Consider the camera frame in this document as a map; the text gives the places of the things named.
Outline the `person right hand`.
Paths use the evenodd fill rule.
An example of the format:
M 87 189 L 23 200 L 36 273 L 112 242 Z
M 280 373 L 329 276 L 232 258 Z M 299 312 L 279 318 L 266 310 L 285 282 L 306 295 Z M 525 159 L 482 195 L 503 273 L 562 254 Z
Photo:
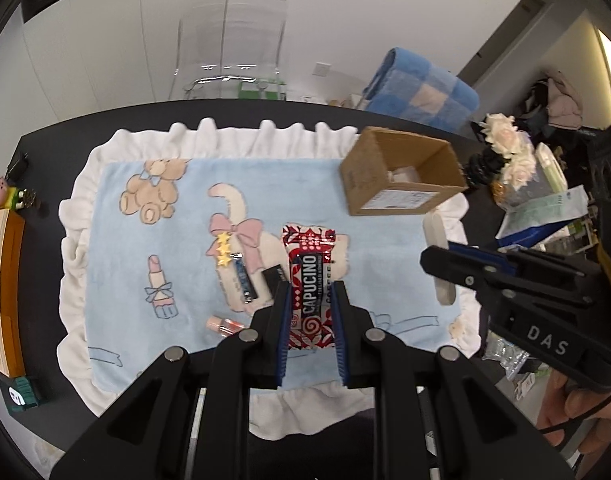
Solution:
M 572 422 L 591 420 L 592 428 L 577 446 L 581 462 L 577 479 L 611 478 L 611 393 L 590 389 L 567 388 L 568 377 L 552 370 L 549 375 L 539 414 L 537 428 L 545 431 L 551 445 L 560 445 Z

